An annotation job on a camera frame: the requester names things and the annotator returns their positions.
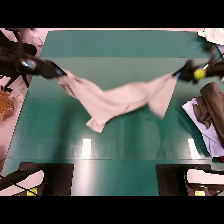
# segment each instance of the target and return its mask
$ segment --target table surface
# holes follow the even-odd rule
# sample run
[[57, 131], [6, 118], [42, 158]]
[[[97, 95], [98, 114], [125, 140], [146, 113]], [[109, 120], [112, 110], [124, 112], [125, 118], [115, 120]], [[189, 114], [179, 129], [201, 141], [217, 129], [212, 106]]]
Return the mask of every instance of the table surface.
[[[196, 35], [54, 31], [42, 57], [109, 89], [174, 72], [187, 58], [206, 62]], [[56, 81], [33, 77], [3, 174], [17, 170], [20, 162], [74, 163], [72, 195], [158, 195], [156, 164], [209, 163], [224, 170], [211, 160], [199, 130], [181, 108], [214, 80], [224, 90], [217, 79], [195, 86], [178, 82], [163, 120], [145, 106], [112, 119], [99, 134], [86, 127], [90, 116]], [[88, 153], [85, 139], [91, 139]]]

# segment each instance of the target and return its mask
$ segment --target pile of clothes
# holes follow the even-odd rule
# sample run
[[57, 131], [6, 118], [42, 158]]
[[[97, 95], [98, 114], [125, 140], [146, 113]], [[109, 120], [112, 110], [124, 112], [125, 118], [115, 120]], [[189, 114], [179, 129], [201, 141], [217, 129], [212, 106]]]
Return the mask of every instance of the pile of clothes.
[[224, 94], [215, 82], [200, 90], [201, 96], [193, 98], [182, 107], [202, 133], [211, 157], [224, 156]]

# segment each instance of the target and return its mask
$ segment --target folded clothing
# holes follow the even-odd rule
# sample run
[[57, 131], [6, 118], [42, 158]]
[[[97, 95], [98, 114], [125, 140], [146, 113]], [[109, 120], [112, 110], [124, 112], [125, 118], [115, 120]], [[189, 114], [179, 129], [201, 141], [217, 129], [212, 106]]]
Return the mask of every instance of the folded clothing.
[[224, 94], [215, 82], [208, 83], [200, 90], [201, 96], [193, 106], [198, 122], [207, 128], [214, 125], [221, 145], [224, 147]]
[[221, 157], [224, 156], [224, 149], [220, 144], [218, 135], [214, 128], [214, 125], [211, 123], [209, 128], [207, 128], [204, 124], [199, 122], [195, 116], [193, 106], [198, 105], [196, 98], [193, 98], [191, 101], [188, 101], [186, 104], [182, 106], [191, 120], [194, 122], [196, 127], [202, 133], [202, 138], [205, 142], [205, 146], [212, 157]]
[[167, 74], [149, 82], [132, 82], [101, 90], [89, 80], [74, 76], [58, 78], [58, 84], [72, 97], [78, 99], [92, 117], [88, 122], [92, 130], [101, 133], [113, 117], [136, 110], [148, 104], [150, 110], [163, 118], [176, 86], [176, 77]]

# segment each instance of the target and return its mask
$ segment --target floor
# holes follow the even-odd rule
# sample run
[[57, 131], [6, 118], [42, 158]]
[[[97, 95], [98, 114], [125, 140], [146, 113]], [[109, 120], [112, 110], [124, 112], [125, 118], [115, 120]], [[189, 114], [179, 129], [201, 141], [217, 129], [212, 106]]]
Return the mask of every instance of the floor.
[[[55, 30], [68, 30], [68, 29], [76, 29], [76, 28], [37, 28], [36, 32], [27, 32], [25, 36], [25, 42], [33, 43], [36, 45], [38, 49], [37, 55], [39, 56], [41, 54], [41, 50], [43, 48], [43, 44], [46, 40], [47, 34], [49, 31], [55, 31]], [[155, 28], [135, 28], [135, 30], [145, 30], [145, 29], [154, 29]], [[158, 30], [183, 30], [183, 31], [191, 31], [191, 32], [197, 32], [198, 29], [201, 28], [158, 28]], [[3, 30], [5, 35], [11, 39], [15, 40], [14, 36], [10, 32], [5, 32], [3, 28], [0, 28], [0, 30]], [[7, 82], [7, 78], [4, 78], [0, 80], [0, 85], [4, 85]], [[7, 156], [7, 152], [10, 146], [10, 141], [13, 136], [13, 132], [17, 123], [17, 120], [19, 118], [19, 114], [27, 93], [27, 88], [20, 78], [13, 84], [12, 86], [13, 92], [11, 93], [12, 96], [15, 96], [17, 99], [16, 102], [16, 111], [13, 117], [11, 117], [7, 122], [3, 123], [0, 126], [0, 171], [2, 170], [2, 167], [4, 165], [4, 159]]]

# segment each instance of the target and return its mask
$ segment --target table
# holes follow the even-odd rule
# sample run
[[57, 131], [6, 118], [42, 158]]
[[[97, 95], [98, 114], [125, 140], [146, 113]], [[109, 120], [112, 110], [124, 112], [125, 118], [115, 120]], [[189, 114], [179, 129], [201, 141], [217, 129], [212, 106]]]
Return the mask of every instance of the table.
[[[54, 31], [47, 36], [42, 57], [109, 89], [176, 71], [187, 58], [206, 62], [196, 35]], [[214, 80], [198, 86], [178, 82], [163, 121], [145, 106], [111, 120], [99, 134], [86, 127], [90, 116], [56, 81], [34, 77], [3, 174], [16, 170], [20, 162], [74, 163], [72, 195], [158, 195], [156, 164], [209, 163], [224, 170], [211, 160], [200, 132], [181, 108]]]

